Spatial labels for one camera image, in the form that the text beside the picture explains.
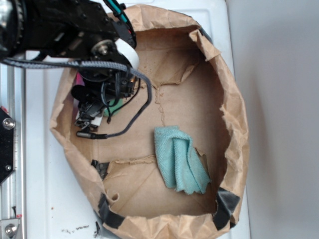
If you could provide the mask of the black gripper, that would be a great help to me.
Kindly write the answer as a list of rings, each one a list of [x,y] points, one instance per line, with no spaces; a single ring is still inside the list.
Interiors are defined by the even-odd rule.
[[[139,91],[140,79],[131,73],[120,70],[80,70],[77,84],[71,90],[72,97],[78,101],[75,125],[81,129],[97,129],[104,117],[108,102],[133,98]],[[109,113],[107,122],[111,121]]]

